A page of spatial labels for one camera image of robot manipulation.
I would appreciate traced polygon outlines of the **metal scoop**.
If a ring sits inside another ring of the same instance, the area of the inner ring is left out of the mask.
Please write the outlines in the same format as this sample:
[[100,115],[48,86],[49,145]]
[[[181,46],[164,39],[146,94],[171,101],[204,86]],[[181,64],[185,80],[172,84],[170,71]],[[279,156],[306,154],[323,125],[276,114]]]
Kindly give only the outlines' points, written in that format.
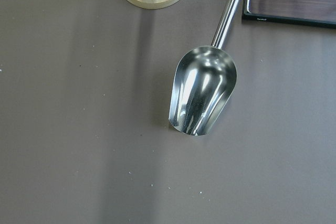
[[239,1],[227,1],[211,44],[192,49],[177,65],[169,122],[179,132],[206,135],[234,90],[236,66],[223,48]]

